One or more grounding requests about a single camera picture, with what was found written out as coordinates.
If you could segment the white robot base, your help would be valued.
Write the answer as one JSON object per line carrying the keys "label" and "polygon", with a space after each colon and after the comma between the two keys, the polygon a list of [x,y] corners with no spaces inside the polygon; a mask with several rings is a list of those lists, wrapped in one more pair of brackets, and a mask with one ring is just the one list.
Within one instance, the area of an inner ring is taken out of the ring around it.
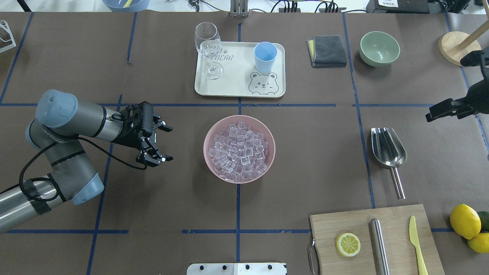
{"label": "white robot base", "polygon": [[279,262],[255,263],[194,263],[187,275],[287,275],[287,264]]}

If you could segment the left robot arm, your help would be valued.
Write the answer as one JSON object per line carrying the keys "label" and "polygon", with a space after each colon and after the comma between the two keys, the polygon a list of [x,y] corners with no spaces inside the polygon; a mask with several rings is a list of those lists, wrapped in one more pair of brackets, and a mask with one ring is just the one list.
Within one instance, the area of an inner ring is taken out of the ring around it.
{"label": "left robot arm", "polygon": [[157,130],[173,129],[147,101],[115,111],[70,93],[48,90],[26,129],[26,140],[38,153],[23,167],[18,183],[1,193],[1,233],[63,202],[80,205],[104,191],[81,141],[92,144],[95,138],[135,148],[140,170],[173,160],[159,151]]}

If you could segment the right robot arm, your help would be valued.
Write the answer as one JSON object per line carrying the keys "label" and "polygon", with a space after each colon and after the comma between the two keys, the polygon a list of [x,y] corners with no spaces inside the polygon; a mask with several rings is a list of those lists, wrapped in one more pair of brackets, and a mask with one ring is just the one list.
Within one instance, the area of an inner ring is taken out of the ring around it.
{"label": "right robot arm", "polygon": [[465,97],[446,99],[431,106],[426,114],[427,122],[446,116],[456,116],[461,120],[470,115],[489,113],[489,47],[466,54],[460,63],[464,67],[480,67],[483,79],[473,84]]}

